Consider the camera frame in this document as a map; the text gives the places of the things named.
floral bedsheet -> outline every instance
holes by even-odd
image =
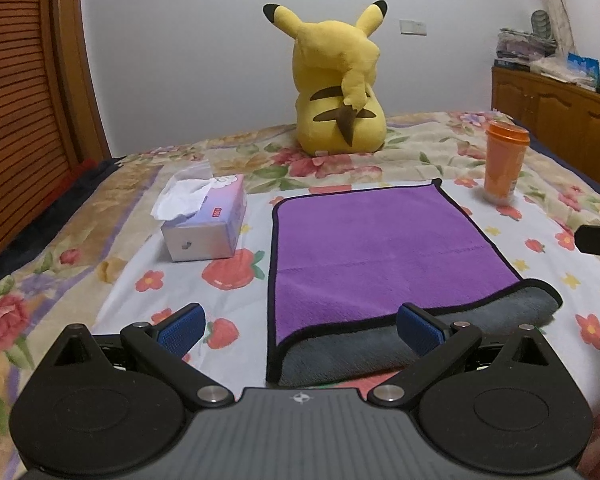
[[[243,173],[249,193],[356,183],[484,177],[484,124],[497,112],[407,114],[388,121],[384,148],[373,154],[311,158],[294,139],[294,126],[276,126],[186,146],[131,155],[69,220],[53,242],[26,266],[0,281],[0,480],[23,471],[9,436],[8,416],[18,392],[65,325],[92,326],[125,264],[157,229],[149,211],[177,170],[208,158],[215,176]],[[600,225],[600,195],[568,170],[529,149],[518,190],[539,204],[562,231],[556,243],[574,250],[573,231]],[[535,245],[532,251],[542,251]],[[139,276],[139,283],[159,286]],[[160,321],[157,314],[154,322]],[[600,322],[576,320],[583,344],[600,351]],[[360,384],[368,389],[369,384]],[[587,473],[600,478],[598,439]]]

wooden cabinet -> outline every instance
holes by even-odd
[[[600,183],[600,95],[545,76],[493,68],[491,106]]]

circular mount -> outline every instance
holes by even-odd
[[[454,375],[426,391],[420,425],[442,451],[486,472],[535,475],[573,465],[592,416],[564,374],[511,362]]]
[[[27,468],[68,478],[119,474],[179,434],[184,407],[166,384],[114,368],[71,368],[33,378],[11,410],[11,437]]]

logo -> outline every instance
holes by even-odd
[[[304,404],[305,402],[309,402],[311,399],[313,399],[313,397],[309,397],[306,393],[304,392],[299,392],[298,394],[295,394],[293,397],[291,397],[295,402],[297,402],[298,404]]]

wooden louvered door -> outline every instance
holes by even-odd
[[[0,0],[0,251],[78,163],[59,88],[50,0]]]

